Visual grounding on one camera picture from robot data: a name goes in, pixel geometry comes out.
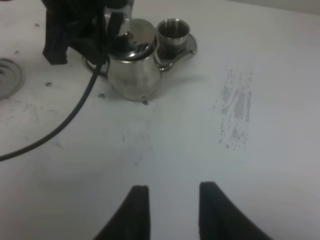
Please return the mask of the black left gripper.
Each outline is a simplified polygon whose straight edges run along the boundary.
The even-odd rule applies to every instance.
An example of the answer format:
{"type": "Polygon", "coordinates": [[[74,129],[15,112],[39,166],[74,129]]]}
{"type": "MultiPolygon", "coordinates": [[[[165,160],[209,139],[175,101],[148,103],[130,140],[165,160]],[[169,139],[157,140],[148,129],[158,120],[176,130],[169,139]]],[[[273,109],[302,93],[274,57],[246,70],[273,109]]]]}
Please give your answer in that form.
{"type": "Polygon", "coordinates": [[[94,65],[107,62],[106,29],[118,33],[132,19],[133,0],[43,0],[46,7],[43,56],[51,65],[68,63],[69,45],[94,65]]]}

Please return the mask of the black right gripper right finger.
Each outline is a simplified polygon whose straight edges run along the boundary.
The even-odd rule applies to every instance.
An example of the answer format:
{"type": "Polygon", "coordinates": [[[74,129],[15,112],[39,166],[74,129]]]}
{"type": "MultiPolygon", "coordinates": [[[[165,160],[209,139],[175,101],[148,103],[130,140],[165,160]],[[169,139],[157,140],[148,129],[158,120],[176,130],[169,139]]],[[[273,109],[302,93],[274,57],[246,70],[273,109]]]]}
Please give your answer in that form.
{"type": "Polygon", "coordinates": [[[269,240],[215,182],[199,186],[199,237],[201,240],[269,240]]]}

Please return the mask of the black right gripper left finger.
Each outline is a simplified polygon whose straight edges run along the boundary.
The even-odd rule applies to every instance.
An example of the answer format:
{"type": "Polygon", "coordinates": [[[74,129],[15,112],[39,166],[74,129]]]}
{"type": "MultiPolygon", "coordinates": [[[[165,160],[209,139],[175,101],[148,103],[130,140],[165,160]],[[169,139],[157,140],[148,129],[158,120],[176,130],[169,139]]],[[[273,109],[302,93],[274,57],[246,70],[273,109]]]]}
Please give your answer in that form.
{"type": "Polygon", "coordinates": [[[149,188],[135,185],[96,240],[149,240],[151,215],[149,188]]]}

